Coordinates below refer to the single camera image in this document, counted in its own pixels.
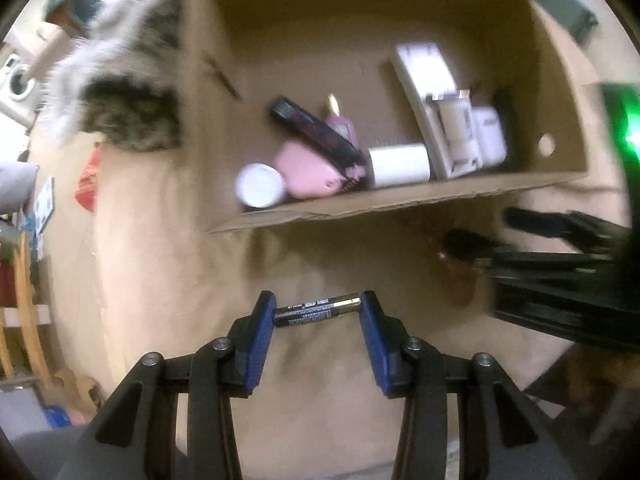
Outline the white earbuds case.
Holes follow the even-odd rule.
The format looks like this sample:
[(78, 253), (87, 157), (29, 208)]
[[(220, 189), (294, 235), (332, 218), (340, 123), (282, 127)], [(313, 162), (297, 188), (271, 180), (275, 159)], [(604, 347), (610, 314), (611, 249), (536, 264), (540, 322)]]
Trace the white earbuds case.
[(501, 165), (506, 160), (508, 147), (498, 112), (490, 106), (473, 107), (472, 118), (483, 166), (492, 168)]

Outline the black gold battery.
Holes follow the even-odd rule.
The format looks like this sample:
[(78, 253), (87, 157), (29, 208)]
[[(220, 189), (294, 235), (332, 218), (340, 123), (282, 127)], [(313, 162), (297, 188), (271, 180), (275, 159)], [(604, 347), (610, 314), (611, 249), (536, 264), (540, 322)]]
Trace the black gold battery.
[(361, 299), (358, 294), (324, 298), (279, 308), (273, 313), (273, 325), (277, 328), (317, 323), (338, 316), (359, 312)]

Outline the wooden chair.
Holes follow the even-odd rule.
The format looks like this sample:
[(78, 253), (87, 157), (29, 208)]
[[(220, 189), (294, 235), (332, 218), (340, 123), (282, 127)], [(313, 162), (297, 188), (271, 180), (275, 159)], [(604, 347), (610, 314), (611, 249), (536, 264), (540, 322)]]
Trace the wooden chair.
[(16, 239), (11, 240), (9, 245), (13, 252), (11, 263), (14, 276), (17, 328), (22, 333), (26, 356), (32, 374), (43, 388), (51, 390), (53, 388), (53, 376), (48, 367), (38, 332), (40, 316), (38, 306), (34, 303), (28, 233), (25, 231), (18, 232)]

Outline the white remote control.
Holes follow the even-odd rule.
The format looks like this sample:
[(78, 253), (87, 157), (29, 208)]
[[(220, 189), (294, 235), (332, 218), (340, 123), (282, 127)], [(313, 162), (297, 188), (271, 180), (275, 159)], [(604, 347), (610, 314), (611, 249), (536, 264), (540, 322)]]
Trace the white remote control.
[(481, 170), (483, 162), (478, 169), (459, 167), (458, 171), (452, 170), (442, 124), (432, 96), (460, 89), (437, 44), (400, 44), (392, 54), (392, 64), (416, 118), (435, 177), (451, 180)]

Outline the black and white fluffy blanket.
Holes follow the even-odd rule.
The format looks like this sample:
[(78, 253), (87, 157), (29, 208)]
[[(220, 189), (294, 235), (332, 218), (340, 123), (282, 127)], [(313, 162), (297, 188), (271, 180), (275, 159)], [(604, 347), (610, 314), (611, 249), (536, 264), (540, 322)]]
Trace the black and white fluffy blanket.
[(49, 0), (56, 11), (73, 47), (46, 82), (53, 142), (84, 132), (124, 151), (178, 148), (181, 0)]

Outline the white cylinder roll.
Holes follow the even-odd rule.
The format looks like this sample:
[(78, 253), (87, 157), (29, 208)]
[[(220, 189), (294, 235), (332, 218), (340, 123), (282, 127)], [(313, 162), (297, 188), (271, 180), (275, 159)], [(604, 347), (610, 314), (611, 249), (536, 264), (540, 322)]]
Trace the white cylinder roll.
[(424, 144), (370, 148), (368, 155), (370, 181), (374, 188), (390, 188), (431, 179), (431, 164)]

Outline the red packet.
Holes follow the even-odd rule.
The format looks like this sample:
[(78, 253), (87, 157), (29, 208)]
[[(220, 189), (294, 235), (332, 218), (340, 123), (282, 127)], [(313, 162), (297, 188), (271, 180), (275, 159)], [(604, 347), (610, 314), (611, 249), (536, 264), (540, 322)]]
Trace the red packet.
[(76, 202), (79, 206), (89, 212), (96, 210), (96, 196), (98, 195), (102, 152), (102, 144), (100, 142), (96, 142), (87, 165), (82, 170), (75, 192)]

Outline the pink perfume bottle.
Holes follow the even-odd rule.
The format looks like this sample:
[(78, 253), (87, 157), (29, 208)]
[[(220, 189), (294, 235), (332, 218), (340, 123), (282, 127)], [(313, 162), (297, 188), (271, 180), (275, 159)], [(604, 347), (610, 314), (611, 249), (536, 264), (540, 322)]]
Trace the pink perfume bottle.
[(324, 121), (340, 136), (352, 144), (358, 146), (357, 133), (352, 122), (342, 114), (340, 102), (333, 93), (326, 98), (326, 118)]

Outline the white washing machine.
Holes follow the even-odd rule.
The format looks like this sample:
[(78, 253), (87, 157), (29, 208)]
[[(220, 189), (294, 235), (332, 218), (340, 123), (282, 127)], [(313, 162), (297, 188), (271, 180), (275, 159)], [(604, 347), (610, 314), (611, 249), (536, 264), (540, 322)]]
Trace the white washing machine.
[(29, 65), (14, 52), (1, 63), (1, 113), (29, 129), (35, 122), (41, 103), (41, 84), (26, 79)]

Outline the small white bottle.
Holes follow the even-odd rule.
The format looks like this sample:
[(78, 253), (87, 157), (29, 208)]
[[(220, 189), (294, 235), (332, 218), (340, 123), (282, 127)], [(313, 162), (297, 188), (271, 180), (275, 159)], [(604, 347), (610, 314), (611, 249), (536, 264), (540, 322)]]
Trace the small white bottle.
[(476, 138), (469, 90), (434, 94), (432, 102), (442, 124), (452, 170), (458, 171), (459, 167), (480, 168), (482, 156)]

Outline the white lidded jar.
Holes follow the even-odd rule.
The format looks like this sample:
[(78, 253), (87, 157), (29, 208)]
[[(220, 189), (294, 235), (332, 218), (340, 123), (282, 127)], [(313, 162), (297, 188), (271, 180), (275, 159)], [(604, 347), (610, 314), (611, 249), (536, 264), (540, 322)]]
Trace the white lidded jar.
[(265, 209), (285, 199), (286, 186), (280, 172), (271, 166), (249, 164), (235, 179), (235, 195), (248, 208)]

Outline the beige bed cover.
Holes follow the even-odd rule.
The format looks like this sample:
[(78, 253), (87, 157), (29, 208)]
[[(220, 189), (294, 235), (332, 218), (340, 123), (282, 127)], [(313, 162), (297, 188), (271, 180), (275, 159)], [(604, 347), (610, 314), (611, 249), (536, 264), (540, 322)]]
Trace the beige bed cover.
[(369, 289), (389, 315), (439, 351), (488, 352), (514, 382), (529, 385), (568, 342), (493, 318), (486, 281), (469, 307), (451, 307), (404, 217), (412, 208), (443, 204), (454, 208), (457, 226), (494, 232), (501, 207), (515, 204), (627, 222), (622, 170), (594, 93), (599, 74), (563, 32), (560, 49), (577, 84), (588, 169), (544, 188), (212, 231), (201, 222), (186, 136), (181, 148), (146, 153), (107, 145), (96, 210), (89, 212), (74, 188), (96, 138), (80, 132), (58, 145), (44, 112), (32, 154), (54, 177), (56, 205), (44, 240), (43, 281), (66, 365), (112, 392), (146, 352), (183, 356), (225, 333), (263, 290), (287, 306)]

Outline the cardboard box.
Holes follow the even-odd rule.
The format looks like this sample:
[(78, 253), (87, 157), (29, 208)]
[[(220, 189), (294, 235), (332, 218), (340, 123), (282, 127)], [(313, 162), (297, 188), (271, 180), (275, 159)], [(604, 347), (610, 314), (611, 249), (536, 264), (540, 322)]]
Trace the cardboard box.
[[(333, 219), (582, 177), (585, 128), (564, 37), (533, 0), (183, 0), (180, 120), (201, 222), (227, 231)], [(506, 103), (512, 166), (245, 211), (234, 181), (284, 141), (268, 115), (279, 96), (314, 114), (336, 96), (361, 146), (420, 140), (391, 61), (408, 42), (437, 44), (475, 103)]]

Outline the pink cartoon case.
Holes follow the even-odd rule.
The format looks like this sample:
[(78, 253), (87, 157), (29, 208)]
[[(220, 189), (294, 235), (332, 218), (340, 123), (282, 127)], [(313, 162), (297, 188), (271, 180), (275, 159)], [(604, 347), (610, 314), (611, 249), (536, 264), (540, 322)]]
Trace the pink cartoon case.
[(366, 170), (356, 166), (341, 174), (330, 162), (302, 141), (285, 141), (274, 168), (296, 200), (315, 200), (344, 193), (364, 181)]

